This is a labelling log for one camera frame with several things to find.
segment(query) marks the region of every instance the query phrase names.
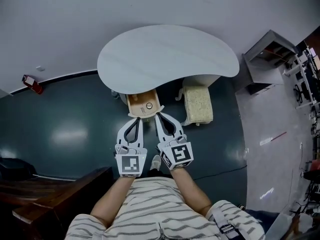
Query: beige stool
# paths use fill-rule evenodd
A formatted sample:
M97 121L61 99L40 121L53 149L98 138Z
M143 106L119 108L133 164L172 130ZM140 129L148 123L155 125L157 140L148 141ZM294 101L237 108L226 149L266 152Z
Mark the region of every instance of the beige stool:
M176 101L181 100L184 95L184 106L186 110L186 120L181 123L182 126L188 126L195 123L209 124L214 119L210 94L207 87L203 86L184 86L179 90Z

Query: dark teal floor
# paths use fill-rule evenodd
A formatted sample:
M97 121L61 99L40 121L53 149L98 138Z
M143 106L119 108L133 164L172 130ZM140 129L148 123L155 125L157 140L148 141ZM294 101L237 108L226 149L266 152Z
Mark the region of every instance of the dark teal floor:
M164 113L180 122L186 118L183 99L175 101L181 81L157 88ZM221 77L210 88L213 122L184 128L194 161L187 167L193 179L246 165L245 142L232 84ZM78 178L92 170L113 166L118 130L131 118L128 107L111 96L97 74L51 83L42 95L26 90L0 99L0 155L32 164L46 176ZM153 122L144 124L148 150L144 171L158 144ZM196 180L210 199L246 203L246 168Z

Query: striped shirt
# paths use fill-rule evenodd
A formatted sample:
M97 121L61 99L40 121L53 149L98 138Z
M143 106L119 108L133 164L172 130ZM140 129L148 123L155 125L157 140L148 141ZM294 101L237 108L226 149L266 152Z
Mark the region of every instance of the striped shirt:
M111 227L106 228L91 215L80 214L71 222L66 239L220 240L220 230L212 216L212 209L216 208L231 225L245 230L251 239L265 238L258 221L232 203L219 201L203 217L185 204L173 179L152 177L133 182Z

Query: shoe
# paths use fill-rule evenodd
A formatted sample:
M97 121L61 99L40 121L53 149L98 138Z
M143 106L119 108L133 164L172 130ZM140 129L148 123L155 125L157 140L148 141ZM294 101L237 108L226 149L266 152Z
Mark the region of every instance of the shoe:
M160 155L156 154L152 159L150 171L153 169L157 169L159 171L160 166L161 166L161 157Z

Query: floor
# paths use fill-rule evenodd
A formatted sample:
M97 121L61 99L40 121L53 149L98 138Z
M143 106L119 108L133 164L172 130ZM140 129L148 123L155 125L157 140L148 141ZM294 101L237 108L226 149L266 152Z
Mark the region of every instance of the floor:
M180 80L170 82L157 93L163 112L183 122L184 101L175 101L180 87ZM247 169L223 173L247 164L236 96L230 79L223 77L209 91L213 122L184 128L194 155L187 170L212 202L226 199L245 204ZM130 120L129 110L111 96L97 74L51 83L42 95L27 90L4 97L0 108L2 157L23 159L46 176L78 178L103 166L112 166L118 175L113 152L118 130ZM154 123L145 123L144 173L158 142ZM161 169L168 172L164 165Z
M300 177L300 168L312 159L310 107L296 109L295 79L282 77L284 85L257 96L246 90L236 94L246 147L246 204L252 210L288 212L309 184Z

